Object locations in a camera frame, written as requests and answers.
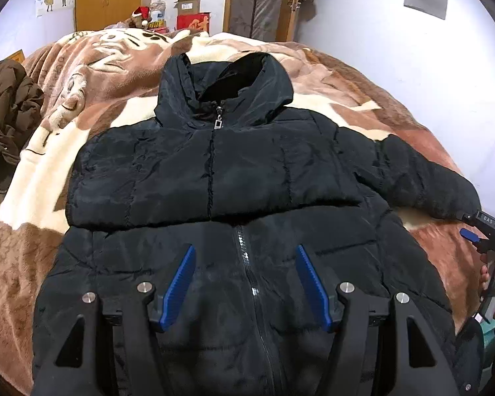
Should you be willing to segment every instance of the zipper pull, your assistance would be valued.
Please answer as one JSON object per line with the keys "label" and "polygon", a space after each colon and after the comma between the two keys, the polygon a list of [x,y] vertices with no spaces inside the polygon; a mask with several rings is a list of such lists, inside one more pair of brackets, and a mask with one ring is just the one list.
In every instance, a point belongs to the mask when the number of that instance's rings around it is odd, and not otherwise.
{"label": "zipper pull", "polygon": [[216,120],[215,120],[215,129],[222,129],[222,112],[223,112],[223,107],[221,105],[219,105],[216,108],[216,112],[217,112],[218,116],[216,117]]}

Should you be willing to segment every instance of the brown blanket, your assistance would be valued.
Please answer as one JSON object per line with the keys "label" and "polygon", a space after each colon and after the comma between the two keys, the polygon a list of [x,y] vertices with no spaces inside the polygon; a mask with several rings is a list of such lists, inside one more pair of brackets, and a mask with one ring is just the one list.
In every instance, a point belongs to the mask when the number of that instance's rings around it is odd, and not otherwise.
{"label": "brown blanket", "polygon": [[[38,50],[25,67],[45,92],[43,120],[21,153],[7,195],[0,195],[0,374],[21,392],[28,394],[32,386],[34,301],[68,229],[64,205],[77,151],[111,126],[154,115],[161,68],[170,56],[186,52],[196,63],[235,60],[251,51],[270,52],[284,66],[295,90],[292,106],[318,111],[373,139],[394,133],[428,159],[458,170],[429,130],[386,91],[297,43],[126,29],[75,33]],[[458,328],[477,306],[478,255],[458,235],[461,225],[414,210],[399,213],[438,268]]]}

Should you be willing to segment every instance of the red box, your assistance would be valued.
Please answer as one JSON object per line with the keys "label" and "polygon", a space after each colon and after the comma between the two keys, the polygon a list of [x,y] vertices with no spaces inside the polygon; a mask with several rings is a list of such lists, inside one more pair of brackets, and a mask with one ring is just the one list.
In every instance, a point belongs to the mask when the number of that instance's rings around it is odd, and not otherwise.
{"label": "red box", "polygon": [[210,12],[198,13],[195,15],[178,15],[176,19],[176,29],[192,28],[209,32]]}

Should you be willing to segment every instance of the cardboard box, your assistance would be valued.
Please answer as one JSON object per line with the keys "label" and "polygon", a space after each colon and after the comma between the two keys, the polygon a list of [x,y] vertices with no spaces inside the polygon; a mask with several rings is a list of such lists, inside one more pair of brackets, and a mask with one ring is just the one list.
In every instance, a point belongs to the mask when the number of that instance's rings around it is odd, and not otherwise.
{"label": "cardboard box", "polygon": [[211,13],[196,13],[195,15],[179,15],[176,19],[176,29],[199,29],[209,32],[209,18]]}
{"label": "cardboard box", "polygon": [[200,13],[200,0],[178,0],[174,6],[180,15],[197,15]]}

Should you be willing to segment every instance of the jacket sleeve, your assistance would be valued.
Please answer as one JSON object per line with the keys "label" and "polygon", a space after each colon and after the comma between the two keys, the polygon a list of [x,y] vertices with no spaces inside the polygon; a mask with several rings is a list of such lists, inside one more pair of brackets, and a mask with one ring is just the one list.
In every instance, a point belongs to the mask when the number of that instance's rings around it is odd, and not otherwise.
{"label": "jacket sleeve", "polygon": [[335,139],[357,180],[391,206],[414,207],[443,219],[480,210],[478,194],[468,180],[429,161],[397,136],[373,141],[339,128]]}

